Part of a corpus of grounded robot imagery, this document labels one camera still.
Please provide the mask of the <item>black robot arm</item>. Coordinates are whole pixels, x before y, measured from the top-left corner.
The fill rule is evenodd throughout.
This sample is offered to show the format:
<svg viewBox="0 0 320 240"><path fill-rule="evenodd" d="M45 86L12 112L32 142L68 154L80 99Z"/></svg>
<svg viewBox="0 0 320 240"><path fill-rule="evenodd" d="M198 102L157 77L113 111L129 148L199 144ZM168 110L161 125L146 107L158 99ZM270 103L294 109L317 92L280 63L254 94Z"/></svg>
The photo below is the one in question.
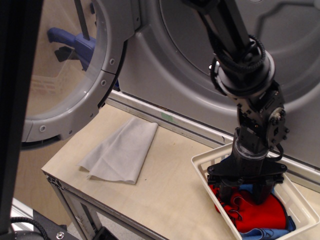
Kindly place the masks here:
<svg viewBox="0 0 320 240"><path fill-rule="evenodd" d="M207 169L207 182L228 203L232 191L251 184L253 198L263 203L287 167L280 156L268 157L287 139L284 97L275 81L275 63L258 38L245 27L233 0L187 0L206 28L214 58L210 78L215 88L236 103L238 127L229 157Z"/></svg>

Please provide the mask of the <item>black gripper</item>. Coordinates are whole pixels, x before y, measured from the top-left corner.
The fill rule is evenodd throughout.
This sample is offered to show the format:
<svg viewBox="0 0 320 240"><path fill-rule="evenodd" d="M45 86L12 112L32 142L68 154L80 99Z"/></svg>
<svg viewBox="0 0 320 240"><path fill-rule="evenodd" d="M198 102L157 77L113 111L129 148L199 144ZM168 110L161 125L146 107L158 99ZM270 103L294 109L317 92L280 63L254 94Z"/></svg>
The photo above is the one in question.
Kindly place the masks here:
<svg viewBox="0 0 320 240"><path fill-rule="evenodd" d="M249 151L240 152L233 146L228 157L207 168L207 182L219 187L219 197L226 204L231 202L233 188L253 184L253 199L260 205L266 201L275 184L284 181L283 174L287 170L286 165L267 157L266 151L251 155Z"/></svg>

